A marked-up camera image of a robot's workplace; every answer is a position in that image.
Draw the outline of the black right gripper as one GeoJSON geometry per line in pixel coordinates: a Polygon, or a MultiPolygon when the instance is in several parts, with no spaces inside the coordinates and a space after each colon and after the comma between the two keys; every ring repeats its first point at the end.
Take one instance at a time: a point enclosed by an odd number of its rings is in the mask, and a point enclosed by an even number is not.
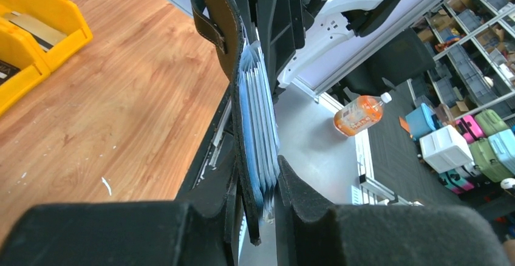
{"type": "Polygon", "coordinates": [[[279,86],[278,76],[304,44],[303,11],[310,19],[326,0],[234,0],[249,44],[258,42],[265,57],[270,92],[279,86]]]}

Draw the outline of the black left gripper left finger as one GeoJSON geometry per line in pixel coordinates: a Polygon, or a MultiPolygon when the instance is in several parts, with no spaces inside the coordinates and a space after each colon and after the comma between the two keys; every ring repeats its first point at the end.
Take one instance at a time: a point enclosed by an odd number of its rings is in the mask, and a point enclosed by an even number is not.
{"type": "Polygon", "coordinates": [[[213,175],[174,200],[47,203],[1,245],[2,265],[236,265],[235,146],[213,175]]]}

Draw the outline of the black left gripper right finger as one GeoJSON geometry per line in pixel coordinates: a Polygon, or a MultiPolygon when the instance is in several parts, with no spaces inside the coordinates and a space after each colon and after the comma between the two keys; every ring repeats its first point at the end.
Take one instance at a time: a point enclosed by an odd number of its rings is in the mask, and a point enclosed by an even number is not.
{"type": "Polygon", "coordinates": [[[489,223],[465,206],[337,205],[284,157],[275,197],[279,265],[509,265],[489,223]]]}

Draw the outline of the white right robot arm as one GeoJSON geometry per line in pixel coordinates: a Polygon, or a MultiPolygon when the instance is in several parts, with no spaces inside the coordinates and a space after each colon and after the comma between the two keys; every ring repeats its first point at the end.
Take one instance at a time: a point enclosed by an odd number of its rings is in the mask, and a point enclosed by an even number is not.
{"type": "Polygon", "coordinates": [[[401,0],[235,0],[244,34],[237,75],[281,92],[337,45],[378,29],[401,0]]]}

